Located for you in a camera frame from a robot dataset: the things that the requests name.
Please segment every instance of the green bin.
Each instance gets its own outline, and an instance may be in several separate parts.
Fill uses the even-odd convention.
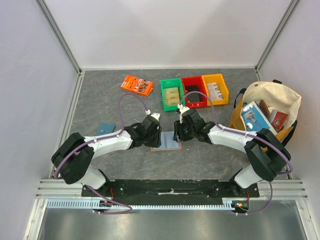
[[[161,85],[163,110],[165,112],[175,111],[178,108],[177,105],[166,106],[164,89],[178,88],[179,97],[180,97],[180,100],[181,100],[185,96],[184,88],[182,87],[181,78],[163,79],[163,80],[160,81],[160,85]],[[186,105],[185,100],[183,100],[182,105],[183,106]]]

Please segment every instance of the plastic storage bin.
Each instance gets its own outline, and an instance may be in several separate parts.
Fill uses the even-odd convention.
[[[165,112],[175,111],[178,108],[177,105],[166,106],[164,90],[165,89],[170,89],[170,88],[178,88],[178,90],[179,90],[179,98],[181,100],[185,96],[184,88],[182,87],[181,78],[163,79],[163,80],[160,81],[160,86],[161,86],[163,110]],[[185,100],[183,100],[182,105],[183,106],[186,105],[186,101]]]
[[[223,99],[213,100],[212,101],[213,105],[224,105],[224,104],[229,103],[229,90],[228,90],[227,85],[225,83],[224,76],[222,76],[221,73],[202,75],[201,77],[205,83],[205,88],[206,88],[208,96],[210,96],[210,93],[208,91],[207,84],[210,84],[210,83],[216,83],[221,94],[222,94]]]
[[[181,81],[182,81],[184,95],[187,94],[186,87],[189,87],[189,86],[197,86],[199,92],[208,95],[208,90],[202,76],[182,77]],[[207,104],[207,99],[201,95],[201,100],[197,102],[188,102],[188,97],[186,97],[185,105],[192,109],[192,108],[203,108],[203,107],[206,107],[208,104]]]

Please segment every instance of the cardboard item in bin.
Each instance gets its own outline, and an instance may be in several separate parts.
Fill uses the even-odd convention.
[[[185,91],[186,93],[190,93],[193,91],[199,92],[199,87],[196,85],[185,86]],[[188,95],[187,99],[188,99],[188,103],[198,103],[198,102],[201,102],[201,95],[199,93],[193,93]]]
[[[123,90],[132,92],[134,94],[148,96],[153,90],[154,83],[152,81],[146,81],[136,76],[126,76],[122,82],[120,88]]]
[[[210,96],[211,101],[224,99],[216,82],[207,83],[206,87],[208,88],[208,92],[209,92],[209,96]]]
[[[166,106],[178,105],[180,102],[179,90],[177,87],[166,88],[164,92],[164,104]]]

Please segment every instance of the bag handle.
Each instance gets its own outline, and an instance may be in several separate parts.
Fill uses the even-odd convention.
[[[276,84],[282,84],[282,81],[279,81],[279,80],[277,80],[277,79],[274,79],[272,82],[274,82],[274,83],[276,83]],[[239,97],[240,94],[245,94],[246,90],[247,90],[246,88],[242,88],[242,89],[239,91],[238,95],[235,97],[234,104],[233,104],[233,108],[234,108],[234,109],[235,109],[236,106],[237,106],[237,98]]]
[[[245,92],[246,92],[246,88],[242,88],[240,91],[239,91],[239,93],[238,93],[238,95],[235,97],[235,100],[234,100],[234,105],[233,105],[233,108],[235,109],[236,108],[236,103],[237,103],[237,98],[239,97],[239,95],[240,94],[245,94]]]
[[[298,121],[295,120],[294,123],[291,125],[293,128],[291,129],[291,131],[288,133],[288,135],[283,139],[282,141],[282,145],[285,147],[287,145],[287,143],[290,141],[290,139],[292,138],[292,136],[295,133],[296,127],[297,127]]]
[[[277,80],[277,79],[274,79],[272,82],[273,82],[273,83],[276,83],[276,84],[282,84],[282,81],[279,81],[279,80]]]

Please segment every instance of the white wall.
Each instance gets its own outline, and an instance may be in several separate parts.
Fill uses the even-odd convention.
[[[82,68],[254,66],[290,0],[46,0]]]
[[[262,66],[302,95],[296,133],[287,148],[320,224],[320,1],[302,0]]]
[[[23,238],[76,72],[34,0],[0,8],[0,239]]]

